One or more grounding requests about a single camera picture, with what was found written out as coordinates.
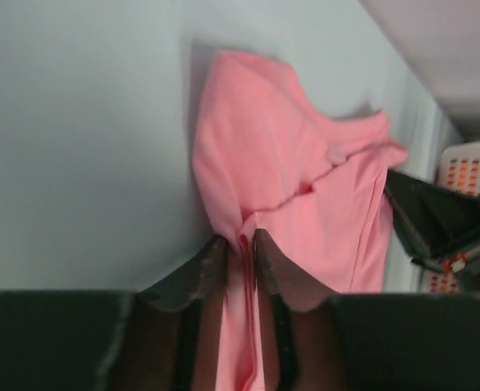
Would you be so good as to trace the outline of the pink t shirt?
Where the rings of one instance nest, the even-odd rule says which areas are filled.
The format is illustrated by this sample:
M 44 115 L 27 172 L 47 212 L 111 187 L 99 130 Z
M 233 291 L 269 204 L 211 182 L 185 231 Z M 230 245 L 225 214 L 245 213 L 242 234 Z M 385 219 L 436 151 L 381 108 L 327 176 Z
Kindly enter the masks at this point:
M 192 167 L 210 223 L 231 249 L 216 389 L 266 389 L 255 231 L 335 292 L 379 292 L 393 221 L 385 181 L 407 156 L 384 112 L 335 121 L 307 99 L 291 65 L 215 55 Z

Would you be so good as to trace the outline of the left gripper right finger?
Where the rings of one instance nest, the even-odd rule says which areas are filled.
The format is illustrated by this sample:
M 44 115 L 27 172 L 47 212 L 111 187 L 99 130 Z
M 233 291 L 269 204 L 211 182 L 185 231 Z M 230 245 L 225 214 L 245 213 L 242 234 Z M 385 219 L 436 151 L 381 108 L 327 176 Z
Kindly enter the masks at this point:
M 338 294 L 256 230 L 269 390 L 480 390 L 480 294 Z

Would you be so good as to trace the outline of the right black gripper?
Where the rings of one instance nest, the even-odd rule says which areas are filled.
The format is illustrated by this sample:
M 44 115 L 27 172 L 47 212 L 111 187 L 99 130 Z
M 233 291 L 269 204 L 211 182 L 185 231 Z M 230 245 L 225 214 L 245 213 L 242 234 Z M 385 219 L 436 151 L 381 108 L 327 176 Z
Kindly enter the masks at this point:
M 411 263 L 461 292 L 480 292 L 480 195 L 465 195 L 390 170 L 385 195 Z

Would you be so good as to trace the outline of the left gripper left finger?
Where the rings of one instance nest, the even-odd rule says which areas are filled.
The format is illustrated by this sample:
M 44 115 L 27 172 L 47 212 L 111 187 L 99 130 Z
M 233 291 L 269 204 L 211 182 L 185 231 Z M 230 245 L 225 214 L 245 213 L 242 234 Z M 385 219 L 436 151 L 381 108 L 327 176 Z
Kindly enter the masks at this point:
M 140 292 L 0 290 L 0 390 L 212 390 L 227 242 Z

